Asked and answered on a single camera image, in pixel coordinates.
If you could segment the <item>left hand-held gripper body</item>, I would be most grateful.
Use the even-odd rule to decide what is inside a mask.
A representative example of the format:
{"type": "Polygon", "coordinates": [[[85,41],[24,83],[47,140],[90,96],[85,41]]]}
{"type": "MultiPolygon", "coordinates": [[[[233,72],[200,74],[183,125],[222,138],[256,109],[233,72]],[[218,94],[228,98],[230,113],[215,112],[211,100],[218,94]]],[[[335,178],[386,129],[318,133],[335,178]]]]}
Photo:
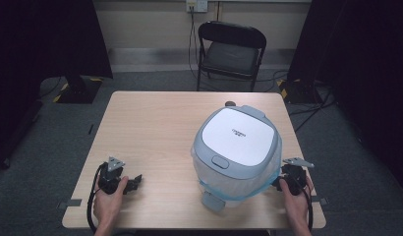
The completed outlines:
{"type": "Polygon", "coordinates": [[[99,189],[108,195],[115,193],[120,182],[124,165],[124,161],[110,156],[108,160],[102,164],[100,169],[100,177],[98,180],[99,189]]]}

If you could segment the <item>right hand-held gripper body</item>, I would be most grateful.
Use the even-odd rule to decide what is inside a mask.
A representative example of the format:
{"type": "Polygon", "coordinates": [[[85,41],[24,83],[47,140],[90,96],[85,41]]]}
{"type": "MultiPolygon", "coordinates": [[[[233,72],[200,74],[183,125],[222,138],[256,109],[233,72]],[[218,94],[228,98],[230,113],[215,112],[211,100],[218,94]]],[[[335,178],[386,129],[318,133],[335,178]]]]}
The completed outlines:
{"type": "Polygon", "coordinates": [[[283,179],[287,182],[290,193],[298,196],[307,185],[305,167],[314,168],[315,165],[301,157],[287,158],[283,163],[283,179]]]}

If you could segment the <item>white and grey rice cooker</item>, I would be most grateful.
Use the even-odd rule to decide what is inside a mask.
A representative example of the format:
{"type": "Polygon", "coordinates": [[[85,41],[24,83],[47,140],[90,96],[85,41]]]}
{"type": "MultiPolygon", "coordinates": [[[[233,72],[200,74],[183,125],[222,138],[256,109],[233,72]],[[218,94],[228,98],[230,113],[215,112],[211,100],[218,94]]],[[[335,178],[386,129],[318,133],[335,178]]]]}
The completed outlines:
{"type": "MultiPolygon", "coordinates": [[[[282,142],[279,132],[265,114],[251,106],[226,106],[213,112],[201,125],[193,145],[207,146],[225,158],[243,165],[260,164],[271,146],[282,142]]],[[[200,184],[202,204],[216,212],[242,202],[224,202],[200,184]]]]}

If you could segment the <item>person's right hand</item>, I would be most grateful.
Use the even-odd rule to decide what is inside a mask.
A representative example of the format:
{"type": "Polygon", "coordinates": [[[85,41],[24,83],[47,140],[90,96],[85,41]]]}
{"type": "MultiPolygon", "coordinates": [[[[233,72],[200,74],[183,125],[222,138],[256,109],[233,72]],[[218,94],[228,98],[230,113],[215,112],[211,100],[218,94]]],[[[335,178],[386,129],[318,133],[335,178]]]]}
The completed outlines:
{"type": "Polygon", "coordinates": [[[293,196],[286,181],[283,179],[279,180],[279,184],[284,196],[284,205],[288,221],[292,228],[308,228],[309,201],[306,199],[306,197],[311,194],[311,191],[314,189],[314,185],[309,177],[306,177],[306,182],[306,193],[293,196]]]}

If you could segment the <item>person's left hand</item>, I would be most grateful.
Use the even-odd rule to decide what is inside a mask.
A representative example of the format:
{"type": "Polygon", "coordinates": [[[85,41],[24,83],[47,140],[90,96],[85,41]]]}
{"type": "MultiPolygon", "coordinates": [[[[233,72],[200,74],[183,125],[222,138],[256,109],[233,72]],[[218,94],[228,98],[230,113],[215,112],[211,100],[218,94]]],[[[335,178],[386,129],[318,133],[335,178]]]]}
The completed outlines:
{"type": "Polygon", "coordinates": [[[119,182],[117,190],[108,195],[95,185],[95,199],[93,204],[93,213],[98,221],[97,231],[109,231],[114,227],[117,215],[123,201],[123,191],[127,186],[129,177],[124,176],[119,182]]]}

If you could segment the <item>light wooden table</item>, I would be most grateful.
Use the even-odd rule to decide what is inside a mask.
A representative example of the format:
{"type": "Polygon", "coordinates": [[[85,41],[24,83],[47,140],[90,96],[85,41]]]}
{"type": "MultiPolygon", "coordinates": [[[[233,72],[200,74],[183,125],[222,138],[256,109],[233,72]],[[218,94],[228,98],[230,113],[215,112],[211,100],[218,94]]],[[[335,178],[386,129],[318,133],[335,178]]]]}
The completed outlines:
{"type": "Polygon", "coordinates": [[[215,213],[202,205],[190,155],[204,120],[226,102],[265,113],[283,140],[284,157],[299,157],[294,129],[280,94],[273,92],[116,91],[96,132],[62,224],[85,228],[86,201],[97,167],[114,156],[130,177],[142,176],[125,196],[117,225],[127,229],[285,229],[283,196],[273,188],[215,213]]]}

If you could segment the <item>black stand base striped tape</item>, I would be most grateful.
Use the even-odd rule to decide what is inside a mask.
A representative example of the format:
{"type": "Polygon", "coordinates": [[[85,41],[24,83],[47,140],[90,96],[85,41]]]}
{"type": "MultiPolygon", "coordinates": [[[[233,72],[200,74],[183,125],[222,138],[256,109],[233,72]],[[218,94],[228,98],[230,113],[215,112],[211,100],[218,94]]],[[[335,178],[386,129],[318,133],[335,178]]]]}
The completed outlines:
{"type": "Polygon", "coordinates": [[[66,76],[66,81],[53,99],[55,103],[92,104],[102,85],[102,79],[82,78],[79,75],[66,76]]]}
{"type": "Polygon", "coordinates": [[[280,80],[277,82],[280,94],[286,103],[290,104],[319,104],[322,99],[314,85],[306,86],[300,80],[287,82],[280,80]]]}

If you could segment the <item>black folding chair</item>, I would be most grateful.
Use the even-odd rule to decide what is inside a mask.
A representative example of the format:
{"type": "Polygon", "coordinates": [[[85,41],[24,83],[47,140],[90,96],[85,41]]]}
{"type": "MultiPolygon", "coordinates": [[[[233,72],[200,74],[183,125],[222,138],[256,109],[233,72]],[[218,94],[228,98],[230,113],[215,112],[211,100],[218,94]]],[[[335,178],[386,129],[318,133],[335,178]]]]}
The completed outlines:
{"type": "Polygon", "coordinates": [[[256,28],[209,21],[198,29],[200,51],[197,90],[202,72],[251,82],[254,90],[259,67],[267,45],[264,34],[256,28]]]}

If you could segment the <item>dark curtain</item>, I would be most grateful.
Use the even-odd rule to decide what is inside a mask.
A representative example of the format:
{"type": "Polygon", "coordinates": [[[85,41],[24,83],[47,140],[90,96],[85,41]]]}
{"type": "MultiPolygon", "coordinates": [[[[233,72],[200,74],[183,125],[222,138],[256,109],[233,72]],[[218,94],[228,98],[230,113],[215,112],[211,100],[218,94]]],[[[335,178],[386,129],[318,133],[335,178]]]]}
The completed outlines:
{"type": "Polygon", "coordinates": [[[312,0],[288,80],[330,84],[403,189],[403,0],[312,0]]]}
{"type": "Polygon", "coordinates": [[[41,106],[43,80],[110,78],[93,0],[0,0],[0,169],[41,106]]]}

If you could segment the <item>white wall socket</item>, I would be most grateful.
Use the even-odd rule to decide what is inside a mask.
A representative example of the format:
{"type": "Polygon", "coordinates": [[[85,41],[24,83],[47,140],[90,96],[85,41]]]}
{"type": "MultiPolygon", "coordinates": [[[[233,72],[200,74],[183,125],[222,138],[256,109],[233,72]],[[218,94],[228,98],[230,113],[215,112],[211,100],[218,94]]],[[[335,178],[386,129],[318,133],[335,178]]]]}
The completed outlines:
{"type": "Polygon", "coordinates": [[[186,11],[189,13],[206,13],[208,11],[208,1],[186,0],[186,11]]]}

